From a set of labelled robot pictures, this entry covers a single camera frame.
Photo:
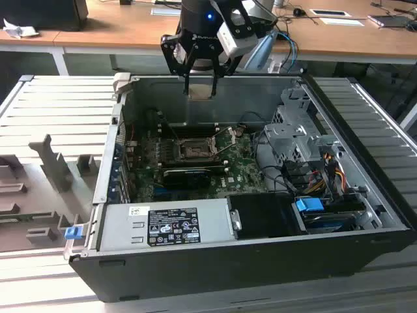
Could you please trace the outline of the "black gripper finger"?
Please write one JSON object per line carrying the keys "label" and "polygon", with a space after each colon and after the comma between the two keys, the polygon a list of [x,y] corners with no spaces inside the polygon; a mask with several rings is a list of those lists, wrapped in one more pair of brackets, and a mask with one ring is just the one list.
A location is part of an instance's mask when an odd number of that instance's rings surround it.
{"label": "black gripper finger", "polygon": [[175,57],[175,49],[179,45],[180,35],[163,35],[161,37],[160,47],[168,65],[169,71],[172,75],[177,75],[184,78],[183,93],[189,93],[190,82],[190,67],[188,61],[185,60],[180,63]]}
{"label": "black gripper finger", "polygon": [[218,56],[212,58],[213,66],[213,79],[212,79],[212,91],[211,97],[216,95],[217,83],[218,80],[224,76],[231,76],[235,73],[236,68],[241,62],[243,56],[237,56],[234,58],[229,58],[226,63],[220,64]]}

